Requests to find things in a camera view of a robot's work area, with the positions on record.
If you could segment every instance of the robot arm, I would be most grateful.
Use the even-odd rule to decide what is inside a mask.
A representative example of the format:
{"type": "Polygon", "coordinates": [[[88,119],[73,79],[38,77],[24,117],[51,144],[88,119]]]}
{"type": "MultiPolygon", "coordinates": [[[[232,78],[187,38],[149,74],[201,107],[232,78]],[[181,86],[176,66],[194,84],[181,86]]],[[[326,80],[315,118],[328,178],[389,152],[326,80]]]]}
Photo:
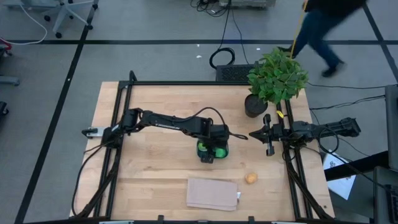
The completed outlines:
{"type": "Polygon", "coordinates": [[[264,126],[258,130],[249,133],[255,139],[263,144],[268,143],[267,156],[274,154],[272,141],[285,141],[293,147],[303,147],[307,142],[314,139],[341,135],[346,137],[359,136],[361,129],[353,118],[345,118],[338,122],[315,125],[304,121],[295,121],[291,129],[282,129],[281,124],[270,125],[271,116],[266,114],[264,117],[264,126]]]}
{"type": "MultiPolygon", "coordinates": [[[[106,128],[101,143],[107,144],[109,147],[117,147],[120,144],[120,136],[139,132],[148,126],[173,129],[181,131],[187,136],[198,138],[197,154],[201,162],[213,163],[214,158],[222,159],[228,155],[227,141],[231,133],[226,124],[213,124],[211,118],[199,116],[178,118],[144,111],[140,108],[125,111],[117,125],[106,128]]],[[[246,136],[233,136],[248,139],[246,136]]]]}

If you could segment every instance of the wooden tabletop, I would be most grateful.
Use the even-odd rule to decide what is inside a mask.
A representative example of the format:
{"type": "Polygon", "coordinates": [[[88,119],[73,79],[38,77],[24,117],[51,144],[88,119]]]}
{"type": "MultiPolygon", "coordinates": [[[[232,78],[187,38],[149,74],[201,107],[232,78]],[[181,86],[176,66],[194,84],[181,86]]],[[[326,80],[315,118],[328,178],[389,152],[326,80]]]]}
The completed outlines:
{"type": "MultiPolygon", "coordinates": [[[[102,84],[93,126],[107,127],[111,124],[117,86],[117,82],[102,84]]],[[[231,132],[248,136],[251,131],[262,127],[264,116],[249,118],[245,115],[244,99],[248,94],[247,86],[133,86],[130,108],[139,107],[184,118],[212,106],[223,115],[231,132]]],[[[291,105],[296,121],[312,122],[304,91],[297,99],[291,100],[291,105]]],[[[275,105],[269,103],[266,113],[271,115],[272,123],[278,122],[275,111],[275,105]]],[[[221,123],[214,111],[204,111],[200,116],[211,117],[215,124],[221,123]]],[[[275,142],[275,154],[267,157],[266,145],[257,139],[249,137],[244,141],[231,136],[228,157],[204,164],[197,156],[196,141],[179,131],[156,127],[125,136],[112,219],[156,220],[158,215],[164,215],[166,220],[244,221],[248,216],[254,216],[256,221],[294,220],[281,143],[275,142]],[[259,176],[252,185],[244,181],[244,176],[250,172],[259,176]],[[189,177],[237,183],[241,192],[237,210],[225,212],[187,207],[185,197],[189,177]]],[[[99,143],[100,139],[90,139],[87,149],[99,143]]],[[[308,147],[318,150],[315,141],[308,147]]],[[[104,152],[103,149],[95,155],[81,174],[75,203],[77,211],[83,209],[98,188],[104,152]]],[[[309,191],[334,217],[319,154],[308,149],[302,149],[301,154],[309,191]]],[[[300,212],[305,217],[298,188],[297,193],[300,212]]]]}

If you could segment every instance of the black shoe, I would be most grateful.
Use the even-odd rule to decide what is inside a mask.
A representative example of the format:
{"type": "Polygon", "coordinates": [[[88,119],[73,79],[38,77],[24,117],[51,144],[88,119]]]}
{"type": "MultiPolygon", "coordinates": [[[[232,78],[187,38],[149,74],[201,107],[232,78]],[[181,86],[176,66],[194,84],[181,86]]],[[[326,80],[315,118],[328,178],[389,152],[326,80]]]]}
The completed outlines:
{"type": "Polygon", "coordinates": [[[323,72],[322,72],[322,76],[323,76],[323,77],[332,77],[333,75],[336,75],[337,72],[338,72],[339,70],[341,70],[341,69],[342,69],[342,66],[344,66],[344,65],[345,65],[345,63],[342,62],[342,61],[340,61],[338,65],[336,65],[336,66],[334,66],[334,67],[330,67],[330,68],[328,68],[327,70],[323,71],[323,72]]]}
{"type": "Polygon", "coordinates": [[[279,49],[281,52],[289,53],[289,54],[288,54],[288,57],[290,57],[290,53],[292,52],[292,46],[290,46],[289,48],[278,47],[278,49],[279,49]]]}

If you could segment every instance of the small orange object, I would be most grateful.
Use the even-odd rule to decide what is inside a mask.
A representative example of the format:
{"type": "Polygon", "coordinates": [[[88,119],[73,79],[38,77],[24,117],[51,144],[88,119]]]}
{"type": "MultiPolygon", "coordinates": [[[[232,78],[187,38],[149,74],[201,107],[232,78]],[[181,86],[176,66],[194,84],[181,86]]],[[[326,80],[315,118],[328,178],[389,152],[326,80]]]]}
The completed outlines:
{"type": "Polygon", "coordinates": [[[253,184],[257,181],[258,176],[255,172],[252,172],[250,174],[246,174],[246,176],[244,178],[246,179],[246,182],[248,184],[253,184]]]}

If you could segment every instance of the green leaves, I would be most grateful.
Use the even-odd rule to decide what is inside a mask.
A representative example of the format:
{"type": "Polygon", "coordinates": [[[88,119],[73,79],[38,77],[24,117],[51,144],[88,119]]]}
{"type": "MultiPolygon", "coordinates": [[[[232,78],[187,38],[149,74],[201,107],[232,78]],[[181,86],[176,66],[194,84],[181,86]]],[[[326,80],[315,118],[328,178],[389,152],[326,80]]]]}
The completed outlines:
{"type": "Polygon", "coordinates": [[[308,72],[279,49],[262,56],[259,60],[262,63],[256,63],[254,69],[249,71],[250,91],[260,99],[275,104],[293,96],[298,97],[308,82],[308,72]]]}

